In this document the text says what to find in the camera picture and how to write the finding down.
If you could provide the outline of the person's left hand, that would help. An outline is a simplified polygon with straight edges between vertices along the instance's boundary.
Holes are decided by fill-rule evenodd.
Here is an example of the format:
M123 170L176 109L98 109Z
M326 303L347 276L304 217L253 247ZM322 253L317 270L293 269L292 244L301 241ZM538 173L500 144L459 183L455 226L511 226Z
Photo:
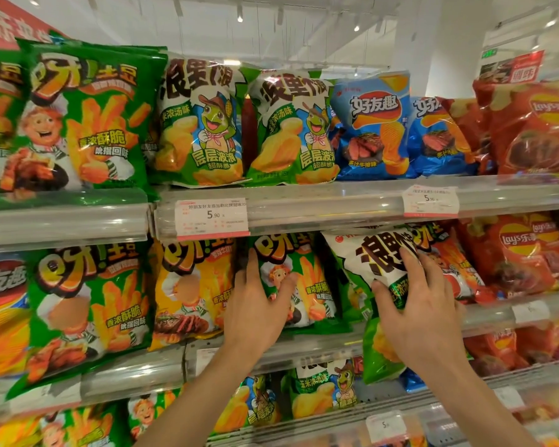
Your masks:
M224 318L224 347L250 372L263 354L276 343L287 321L291 306L276 306L261 282L258 256L248 251L247 290L243 300L234 300L234 289Z

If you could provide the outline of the person's right hand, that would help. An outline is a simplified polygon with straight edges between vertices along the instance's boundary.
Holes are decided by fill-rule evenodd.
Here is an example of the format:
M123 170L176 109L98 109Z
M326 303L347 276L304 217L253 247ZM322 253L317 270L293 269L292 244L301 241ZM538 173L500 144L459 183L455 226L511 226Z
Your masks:
M434 261L423 254L414 257L404 248L400 254L408 272L408 299L397 316L380 316L395 353L408 368L435 356L467 357L461 332L464 308L455 300L450 283L443 275L444 300L420 300L420 262Z

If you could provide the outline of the white green frog chips bag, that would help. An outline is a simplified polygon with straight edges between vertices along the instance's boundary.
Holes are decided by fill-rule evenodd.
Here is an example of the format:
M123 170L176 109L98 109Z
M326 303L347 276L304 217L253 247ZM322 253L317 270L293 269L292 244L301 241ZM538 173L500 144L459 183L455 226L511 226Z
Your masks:
M270 375L247 376L230 398L211 434L221 435L248 426L268 426L282 420Z
M353 359L338 359L288 370L281 390L290 398L291 417L302 419L358 405Z
M334 82L320 71L263 70L250 82L257 119L257 156L246 185L315 185L339 173L329 140Z
M150 181L187 188L244 183L241 113L249 69L171 52L168 57Z
M405 365L384 334L372 285L381 282L388 289L394 307L398 310L405 307L410 284L400 252L404 248L418 257L412 231L406 225L399 225L357 235L336 231L321 234L350 284L366 294L361 309L366 320L362 379L365 384L394 380L403 373Z

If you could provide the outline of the person's right forearm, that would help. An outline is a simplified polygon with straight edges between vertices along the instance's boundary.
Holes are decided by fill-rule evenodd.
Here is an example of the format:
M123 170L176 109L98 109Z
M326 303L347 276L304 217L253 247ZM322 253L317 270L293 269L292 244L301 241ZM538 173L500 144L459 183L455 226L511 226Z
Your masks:
M471 447L541 447L472 369L466 356L410 366L455 421Z

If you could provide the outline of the person's left forearm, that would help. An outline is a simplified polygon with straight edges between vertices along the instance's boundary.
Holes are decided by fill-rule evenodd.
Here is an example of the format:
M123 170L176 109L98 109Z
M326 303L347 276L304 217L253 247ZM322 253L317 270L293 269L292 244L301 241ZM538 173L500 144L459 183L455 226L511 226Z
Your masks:
M134 447L204 447L224 408L262 354L263 350L245 345L220 347Z

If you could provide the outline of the red fries snack bag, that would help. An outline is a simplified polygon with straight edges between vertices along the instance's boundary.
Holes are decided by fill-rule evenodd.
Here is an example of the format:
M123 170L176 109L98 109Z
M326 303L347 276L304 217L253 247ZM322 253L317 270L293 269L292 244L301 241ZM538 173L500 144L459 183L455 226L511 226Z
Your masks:
M440 267L457 301L464 305L487 305L497 300L466 257L452 228L439 222L408 223L407 228L417 249Z

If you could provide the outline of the yellow fries snack bag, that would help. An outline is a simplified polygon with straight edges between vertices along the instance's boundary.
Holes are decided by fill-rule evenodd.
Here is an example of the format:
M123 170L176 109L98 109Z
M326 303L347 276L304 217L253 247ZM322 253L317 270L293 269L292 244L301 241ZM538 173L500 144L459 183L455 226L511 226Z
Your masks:
M20 418L0 423L0 447L42 447L39 418Z
M155 280L150 351L223 333L234 289L235 256L234 238L168 245L154 241L150 251Z

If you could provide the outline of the large white pink price tag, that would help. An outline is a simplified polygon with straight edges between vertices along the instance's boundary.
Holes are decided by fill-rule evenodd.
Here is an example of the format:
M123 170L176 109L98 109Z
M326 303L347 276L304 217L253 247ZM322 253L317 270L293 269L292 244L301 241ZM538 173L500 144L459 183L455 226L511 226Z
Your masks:
M175 231L179 241L248 237L245 198L182 200L175 203Z

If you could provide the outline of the red potato chips bag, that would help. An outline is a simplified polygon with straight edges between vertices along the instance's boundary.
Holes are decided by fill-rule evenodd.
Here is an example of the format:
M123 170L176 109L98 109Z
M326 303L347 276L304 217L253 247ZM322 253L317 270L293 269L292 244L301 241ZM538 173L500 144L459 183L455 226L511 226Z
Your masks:
M559 174L559 80L473 82L498 175Z
M461 139L464 159L470 175L490 175L497 171L496 163L491 157L491 138L488 132L484 111L475 97L438 97L457 127L454 137Z
M527 218L552 274L559 279L559 227L549 212L532 212Z
M524 216L464 218L454 229L484 283L505 298L559 290L559 281Z
M517 353L529 364L548 363L559 347L559 321L516 329Z
M529 362L517 352L514 329L465 337L463 340L472 357L470 365L480 377L497 376L530 367Z

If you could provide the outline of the blue ridged chips bag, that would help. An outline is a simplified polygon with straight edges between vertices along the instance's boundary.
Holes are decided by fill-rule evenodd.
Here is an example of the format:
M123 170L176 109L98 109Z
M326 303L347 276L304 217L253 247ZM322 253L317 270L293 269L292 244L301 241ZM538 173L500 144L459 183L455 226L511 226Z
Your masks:
M408 135L410 72L335 80L330 108L337 119L337 181L415 179Z
M403 390L408 394L427 390L425 382L410 368L405 368L398 376L397 380L402 385Z
M410 97L407 148L419 178L475 175L477 162L459 126L437 97Z

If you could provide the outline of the dark red snack bag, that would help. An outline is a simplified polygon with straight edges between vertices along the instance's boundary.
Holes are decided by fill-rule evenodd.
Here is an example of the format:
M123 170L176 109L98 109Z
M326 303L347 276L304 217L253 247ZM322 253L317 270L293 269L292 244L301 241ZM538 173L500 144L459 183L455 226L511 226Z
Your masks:
M244 98L241 111L242 148L244 175L248 172L258 155L257 111L249 95Z

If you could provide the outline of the red white shelf sign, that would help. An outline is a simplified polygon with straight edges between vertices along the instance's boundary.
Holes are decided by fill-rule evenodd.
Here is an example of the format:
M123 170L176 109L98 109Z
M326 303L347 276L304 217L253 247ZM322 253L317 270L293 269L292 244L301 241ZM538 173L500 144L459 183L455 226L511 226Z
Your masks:
M537 80L544 50L495 61L480 68L478 80L487 83L529 83Z

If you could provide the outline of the blue orange chips bag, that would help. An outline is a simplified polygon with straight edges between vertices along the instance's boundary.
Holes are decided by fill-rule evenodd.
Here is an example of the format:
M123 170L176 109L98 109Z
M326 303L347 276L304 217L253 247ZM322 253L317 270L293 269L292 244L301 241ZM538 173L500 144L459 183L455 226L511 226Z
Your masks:
M27 253L0 253L0 379L20 377L30 344Z

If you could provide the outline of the large red hanging banner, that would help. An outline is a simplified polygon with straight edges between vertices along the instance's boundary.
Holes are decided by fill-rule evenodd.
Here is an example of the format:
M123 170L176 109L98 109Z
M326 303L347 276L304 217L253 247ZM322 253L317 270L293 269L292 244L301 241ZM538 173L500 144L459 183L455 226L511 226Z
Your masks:
M53 36L66 37L9 0L0 0L0 49L18 49L18 38L52 43Z

